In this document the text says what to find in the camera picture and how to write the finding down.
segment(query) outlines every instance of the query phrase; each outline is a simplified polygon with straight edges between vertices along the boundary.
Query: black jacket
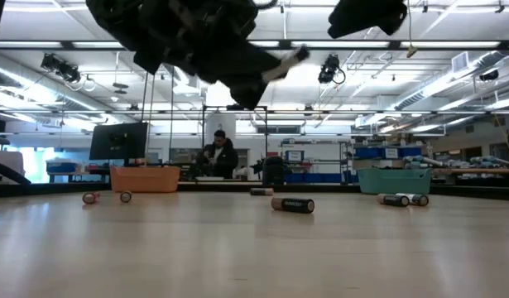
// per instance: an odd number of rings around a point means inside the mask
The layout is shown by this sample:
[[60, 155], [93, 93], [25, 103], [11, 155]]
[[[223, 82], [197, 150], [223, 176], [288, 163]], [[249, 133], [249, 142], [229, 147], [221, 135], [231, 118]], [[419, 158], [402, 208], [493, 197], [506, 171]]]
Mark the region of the black jacket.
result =
[[[197, 156], [197, 163], [200, 165], [209, 164], [209, 159], [204, 156], [207, 151], [209, 158], [215, 156], [215, 145], [206, 145], [203, 151]], [[238, 166], [238, 153], [234, 149], [234, 145], [229, 138], [223, 145], [223, 150], [219, 154], [216, 164], [213, 166], [213, 175], [217, 177], [224, 177], [225, 179], [232, 179], [233, 171]]]

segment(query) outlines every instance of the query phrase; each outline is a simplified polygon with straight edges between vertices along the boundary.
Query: hair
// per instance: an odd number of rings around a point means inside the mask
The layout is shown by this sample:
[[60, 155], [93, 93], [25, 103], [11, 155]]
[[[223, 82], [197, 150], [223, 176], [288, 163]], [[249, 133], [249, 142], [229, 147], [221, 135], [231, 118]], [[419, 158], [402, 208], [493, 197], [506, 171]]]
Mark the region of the hair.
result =
[[227, 134], [224, 133], [223, 130], [219, 129], [217, 131], [214, 132], [214, 137], [222, 137], [222, 138], [226, 138], [227, 137]]

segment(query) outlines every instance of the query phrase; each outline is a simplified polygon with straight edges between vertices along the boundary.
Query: person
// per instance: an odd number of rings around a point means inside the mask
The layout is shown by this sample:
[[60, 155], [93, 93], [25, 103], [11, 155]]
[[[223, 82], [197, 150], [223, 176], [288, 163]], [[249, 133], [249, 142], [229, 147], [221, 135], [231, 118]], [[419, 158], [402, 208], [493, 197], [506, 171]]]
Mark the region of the person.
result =
[[233, 171], [238, 166], [238, 153], [223, 130], [214, 133], [214, 143], [204, 147], [197, 158], [197, 164], [200, 166], [210, 164], [213, 176], [233, 178]]

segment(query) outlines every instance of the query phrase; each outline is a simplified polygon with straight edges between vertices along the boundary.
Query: orange basket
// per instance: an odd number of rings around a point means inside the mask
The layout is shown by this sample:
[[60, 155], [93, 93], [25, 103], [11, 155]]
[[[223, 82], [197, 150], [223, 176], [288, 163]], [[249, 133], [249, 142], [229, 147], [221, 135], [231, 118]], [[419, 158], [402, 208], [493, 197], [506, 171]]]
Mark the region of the orange basket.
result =
[[177, 191], [180, 168], [116, 167], [111, 166], [111, 186], [114, 192], [171, 193]]

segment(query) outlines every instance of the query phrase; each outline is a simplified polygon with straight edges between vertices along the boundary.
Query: computer monitor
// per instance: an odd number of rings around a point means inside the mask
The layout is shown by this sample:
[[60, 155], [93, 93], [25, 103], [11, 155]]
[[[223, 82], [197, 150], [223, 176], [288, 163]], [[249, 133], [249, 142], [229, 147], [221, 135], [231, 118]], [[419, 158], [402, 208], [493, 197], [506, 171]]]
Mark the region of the computer monitor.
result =
[[147, 123], [98, 125], [94, 128], [91, 161], [146, 157]]

